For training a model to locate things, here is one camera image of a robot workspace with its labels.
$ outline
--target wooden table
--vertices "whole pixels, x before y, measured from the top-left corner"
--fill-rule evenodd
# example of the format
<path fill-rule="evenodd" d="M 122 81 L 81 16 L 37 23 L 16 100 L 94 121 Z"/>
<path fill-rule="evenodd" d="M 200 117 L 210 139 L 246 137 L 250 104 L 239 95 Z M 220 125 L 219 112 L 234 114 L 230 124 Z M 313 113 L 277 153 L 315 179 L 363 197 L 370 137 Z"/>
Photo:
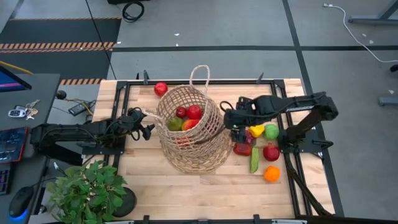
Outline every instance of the wooden table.
<path fill-rule="evenodd" d="M 284 81 L 288 97 L 303 95 L 300 79 Z M 101 82 L 93 121 L 111 116 L 116 82 Z M 234 105 L 239 96 L 255 98 L 271 95 L 271 88 L 265 86 L 267 85 L 210 85 L 208 95 L 217 104 L 226 100 Z M 118 115 L 121 114 L 123 96 L 121 94 Z M 158 102 L 159 97 L 154 94 L 153 86 L 131 87 L 129 108 L 138 106 L 154 109 Z M 293 122 L 298 123 L 306 114 L 306 111 L 292 113 Z M 285 116 L 282 117 L 284 127 L 287 127 Z M 152 118 L 146 117 L 143 124 L 152 122 Z M 258 148 L 262 149 L 266 144 L 267 141 L 263 138 L 257 139 Z M 96 156 L 95 159 L 102 160 L 103 156 Z M 301 154 L 301 159 L 308 188 L 333 213 L 321 159 L 307 153 Z M 269 165 L 281 170 L 281 177 L 274 184 L 262 176 Z M 163 155 L 159 136 L 153 130 L 149 141 L 127 138 L 118 173 L 136 193 L 138 201 L 137 207 L 123 220 L 142 220 L 144 215 L 150 215 L 151 220 L 252 219 L 253 214 L 259 214 L 260 218 L 294 218 L 283 156 L 275 162 L 268 162 L 261 156 L 258 171 L 250 174 L 249 158 L 232 152 L 227 161 L 214 172 L 187 175 L 169 164 Z M 302 194 L 299 187 L 296 186 L 296 189 L 300 211 L 304 213 Z"/>

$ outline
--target orange fruit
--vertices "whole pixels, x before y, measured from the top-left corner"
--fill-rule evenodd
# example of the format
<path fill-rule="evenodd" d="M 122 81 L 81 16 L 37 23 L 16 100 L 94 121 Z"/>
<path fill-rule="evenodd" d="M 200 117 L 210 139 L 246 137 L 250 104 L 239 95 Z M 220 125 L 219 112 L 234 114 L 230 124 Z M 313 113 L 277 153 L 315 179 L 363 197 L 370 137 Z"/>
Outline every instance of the orange fruit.
<path fill-rule="evenodd" d="M 280 177 L 280 170 L 278 167 L 269 166 L 264 172 L 264 178 L 269 182 L 277 182 Z"/>

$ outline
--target yellow black striped tape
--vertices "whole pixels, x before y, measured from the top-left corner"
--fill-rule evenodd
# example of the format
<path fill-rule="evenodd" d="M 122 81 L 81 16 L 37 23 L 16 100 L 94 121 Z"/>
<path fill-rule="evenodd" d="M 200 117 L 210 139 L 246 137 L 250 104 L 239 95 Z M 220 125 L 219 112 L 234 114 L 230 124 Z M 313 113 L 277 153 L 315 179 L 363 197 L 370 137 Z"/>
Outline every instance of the yellow black striped tape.
<path fill-rule="evenodd" d="M 90 17 L 77 17 L 77 18 L 16 18 L 10 19 L 10 21 L 44 21 L 44 20 L 87 20 L 91 19 Z M 122 19 L 121 17 L 94 17 L 94 19 Z"/>
<path fill-rule="evenodd" d="M 60 85 L 95 85 L 100 84 L 105 78 L 75 78 L 75 79 L 65 79 L 61 81 Z"/>
<path fill-rule="evenodd" d="M 114 42 L 70 42 L 70 43 L 22 43 L 0 44 L 0 54 L 11 53 L 47 53 L 47 52 L 81 52 L 92 50 L 113 51 Z"/>

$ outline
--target white cable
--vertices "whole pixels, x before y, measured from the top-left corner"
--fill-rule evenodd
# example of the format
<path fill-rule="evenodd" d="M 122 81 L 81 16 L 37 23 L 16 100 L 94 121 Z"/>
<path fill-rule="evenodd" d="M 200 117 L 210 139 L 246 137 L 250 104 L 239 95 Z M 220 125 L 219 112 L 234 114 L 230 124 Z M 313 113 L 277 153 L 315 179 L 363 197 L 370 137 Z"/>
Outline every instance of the white cable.
<path fill-rule="evenodd" d="M 344 13 L 343 24 L 344 24 L 344 26 L 346 27 L 346 29 L 348 30 L 349 34 L 351 34 L 351 36 L 353 37 L 353 39 L 354 39 L 357 43 L 359 43 L 360 45 L 362 45 L 362 47 L 364 47 L 366 50 L 368 50 L 368 52 L 369 52 L 370 54 L 372 54 L 373 57 L 374 57 L 376 60 L 378 60 L 379 62 L 382 62 L 382 63 L 398 62 L 398 60 L 391 60 L 391 61 L 383 61 L 383 60 L 380 60 L 371 50 L 368 49 L 367 46 L 365 46 L 365 45 L 362 44 L 360 41 L 358 41 L 358 40 L 355 38 L 354 34 L 350 31 L 350 29 L 349 29 L 348 26 L 346 25 L 346 11 L 344 11 L 344 9 L 342 9 L 342 8 L 340 8 L 340 7 L 338 7 L 338 6 L 334 6 L 334 5 L 332 5 L 332 4 L 326 4 L 326 3 L 323 4 L 323 7 L 334 7 L 334 8 L 337 8 L 337 9 L 340 9 L 341 11 L 343 11 L 343 13 Z"/>

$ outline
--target desk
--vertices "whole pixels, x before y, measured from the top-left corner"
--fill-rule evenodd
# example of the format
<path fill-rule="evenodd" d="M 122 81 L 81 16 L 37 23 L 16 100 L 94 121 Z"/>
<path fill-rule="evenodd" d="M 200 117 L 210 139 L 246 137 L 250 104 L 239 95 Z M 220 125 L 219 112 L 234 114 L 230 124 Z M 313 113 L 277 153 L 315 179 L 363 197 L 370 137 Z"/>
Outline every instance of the desk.
<path fill-rule="evenodd" d="M 287 96 L 303 95 L 300 79 L 285 79 Z M 117 81 L 102 81 L 99 87 L 93 121 L 111 116 Z M 239 96 L 255 98 L 270 95 L 270 86 L 264 85 L 209 85 L 208 95 L 217 104 L 226 100 L 233 105 Z M 124 94 L 119 100 L 118 116 Z M 130 88 L 128 107 L 154 109 L 159 97 L 153 86 L 135 85 Z M 298 123 L 308 112 L 292 113 L 294 123 Z M 143 124 L 151 124 L 153 119 L 146 117 Z M 257 147 L 267 144 L 263 138 L 257 139 Z M 302 154 L 302 165 L 308 188 L 318 201 L 333 213 L 333 204 L 326 182 L 322 161 L 313 154 Z M 281 170 L 280 180 L 274 184 L 266 182 L 263 172 L 269 165 Z M 120 158 L 118 174 L 122 175 L 128 187 L 137 195 L 137 207 L 123 220 L 142 220 L 150 215 L 151 220 L 197 220 L 206 219 L 253 219 L 294 218 L 289 183 L 283 156 L 275 162 L 268 162 L 261 156 L 259 170 L 249 173 L 249 158 L 231 153 L 226 162 L 212 173 L 187 175 L 173 168 L 164 157 L 156 131 L 152 131 L 149 141 L 142 138 L 134 141 L 126 139 L 126 148 Z M 304 211 L 300 189 L 296 187 L 300 210 Z"/>
<path fill-rule="evenodd" d="M 18 75 L 18 77 L 29 83 L 32 89 L 0 93 L 1 130 L 24 126 L 28 126 L 29 129 L 31 129 L 42 123 L 46 123 L 55 98 L 55 93 L 60 83 L 59 74 Z M 34 116 L 35 119 L 26 121 L 23 118 L 9 118 L 7 116 L 7 112 L 13 109 L 15 105 L 26 105 L 35 100 L 40 100 L 40 102 L 35 105 L 35 108 L 39 111 L 37 115 Z M 0 201 L 2 203 L 0 209 L 1 223 L 15 223 L 11 222 L 8 216 L 9 203 L 19 189 L 37 183 L 42 179 L 44 174 L 47 158 L 34 153 L 32 145 L 29 144 L 29 139 L 30 136 L 28 135 L 22 160 L 13 164 L 12 172 L 14 175 L 11 180 L 9 194 L 0 196 Z M 27 216 L 18 223 L 27 223 L 29 221 L 40 185 L 36 185 L 34 189 L 34 196 L 28 206 Z"/>

